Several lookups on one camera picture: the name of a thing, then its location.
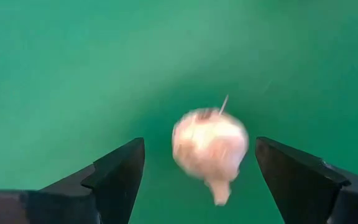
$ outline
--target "garlic bulb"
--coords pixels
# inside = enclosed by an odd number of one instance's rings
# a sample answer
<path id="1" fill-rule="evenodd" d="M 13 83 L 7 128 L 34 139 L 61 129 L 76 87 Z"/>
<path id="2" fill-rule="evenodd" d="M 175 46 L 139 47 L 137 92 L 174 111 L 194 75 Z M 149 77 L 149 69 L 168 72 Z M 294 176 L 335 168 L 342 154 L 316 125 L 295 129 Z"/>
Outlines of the garlic bulb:
<path id="1" fill-rule="evenodd" d="M 225 205 L 230 182 L 238 175 L 249 138 L 245 127 L 221 109 L 190 111 L 174 126 L 173 158 L 190 176 L 203 179 L 214 197 L 215 205 Z"/>

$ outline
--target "white garlic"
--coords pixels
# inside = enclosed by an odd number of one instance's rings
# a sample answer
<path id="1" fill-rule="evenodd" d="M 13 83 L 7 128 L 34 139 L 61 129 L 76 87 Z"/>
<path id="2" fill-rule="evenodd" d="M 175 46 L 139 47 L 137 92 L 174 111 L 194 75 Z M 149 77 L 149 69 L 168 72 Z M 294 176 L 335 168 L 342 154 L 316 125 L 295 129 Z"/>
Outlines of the white garlic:
<path id="1" fill-rule="evenodd" d="M 203 108 L 185 114 L 172 133 L 173 158 L 190 176 L 203 179 L 215 205 L 225 205 L 230 182 L 238 175 L 248 151 L 244 125 L 219 108 Z"/>

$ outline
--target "green background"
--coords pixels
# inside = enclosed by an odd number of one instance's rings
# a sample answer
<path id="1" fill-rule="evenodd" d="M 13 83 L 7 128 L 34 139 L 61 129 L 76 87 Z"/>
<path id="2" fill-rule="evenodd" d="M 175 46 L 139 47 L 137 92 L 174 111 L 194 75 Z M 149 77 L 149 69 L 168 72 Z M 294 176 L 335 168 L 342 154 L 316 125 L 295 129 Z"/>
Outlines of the green background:
<path id="1" fill-rule="evenodd" d="M 251 142 L 215 207 L 170 138 L 226 94 Z M 358 174 L 358 1 L 0 0 L 0 188 L 42 188 L 143 136 L 131 223 L 283 223 L 262 135 Z"/>

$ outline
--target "metal jaw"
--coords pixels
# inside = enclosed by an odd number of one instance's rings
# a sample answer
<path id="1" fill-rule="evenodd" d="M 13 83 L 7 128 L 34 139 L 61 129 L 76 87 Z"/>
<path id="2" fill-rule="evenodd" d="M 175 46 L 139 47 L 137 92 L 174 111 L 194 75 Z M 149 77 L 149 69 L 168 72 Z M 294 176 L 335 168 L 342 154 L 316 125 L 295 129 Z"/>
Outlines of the metal jaw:
<path id="1" fill-rule="evenodd" d="M 42 190 L 0 190 L 0 224 L 126 224 L 144 159 L 136 138 Z"/>
<path id="2" fill-rule="evenodd" d="M 286 224 L 358 224 L 358 175 L 264 137 L 255 155 Z"/>

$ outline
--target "garlic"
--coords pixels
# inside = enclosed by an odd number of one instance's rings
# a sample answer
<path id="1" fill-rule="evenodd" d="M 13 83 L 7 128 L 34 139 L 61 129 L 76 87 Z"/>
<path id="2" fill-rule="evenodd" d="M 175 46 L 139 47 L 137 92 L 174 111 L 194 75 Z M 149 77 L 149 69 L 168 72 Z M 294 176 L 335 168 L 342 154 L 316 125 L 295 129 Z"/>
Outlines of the garlic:
<path id="1" fill-rule="evenodd" d="M 225 205 L 230 182 L 249 146 L 244 125 L 219 108 L 202 108 L 185 114 L 172 133 L 173 158 L 190 176 L 203 179 L 215 205 Z"/>

